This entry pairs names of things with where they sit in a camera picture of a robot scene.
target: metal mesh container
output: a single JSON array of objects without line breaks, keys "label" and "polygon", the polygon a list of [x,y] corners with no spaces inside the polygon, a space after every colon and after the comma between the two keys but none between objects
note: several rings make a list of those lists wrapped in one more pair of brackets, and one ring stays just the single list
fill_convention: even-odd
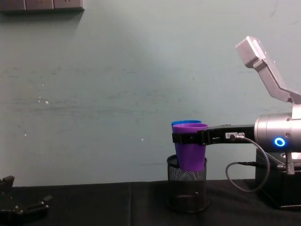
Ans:
[{"label": "metal mesh container", "polygon": [[206,196],[206,163],[202,171],[180,169],[176,155],[167,159],[167,205],[172,210],[195,213],[205,210],[209,204]]}]

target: electrical outlet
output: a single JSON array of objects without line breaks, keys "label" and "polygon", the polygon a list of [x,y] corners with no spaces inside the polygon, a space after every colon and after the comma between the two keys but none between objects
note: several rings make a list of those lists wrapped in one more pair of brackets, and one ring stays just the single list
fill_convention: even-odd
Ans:
[{"label": "electrical outlet", "polygon": [[0,0],[0,11],[23,11],[25,0]]},{"label": "electrical outlet", "polygon": [[53,0],[55,8],[83,9],[82,0]]},{"label": "electrical outlet", "polygon": [[25,0],[26,10],[53,9],[53,0]]}]

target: black table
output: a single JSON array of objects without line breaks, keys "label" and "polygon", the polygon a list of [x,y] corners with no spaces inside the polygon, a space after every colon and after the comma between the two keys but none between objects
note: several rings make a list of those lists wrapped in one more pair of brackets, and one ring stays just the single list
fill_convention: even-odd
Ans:
[{"label": "black table", "polygon": [[[248,181],[236,180],[240,186]],[[226,180],[208,181],[209,207],[179,214],[166,207],[166,181],[76,186],[16,187],[24,203],[53,196],[49,215],[28,226],[297,226],[301,212],[271,208],[256,194]]]}]

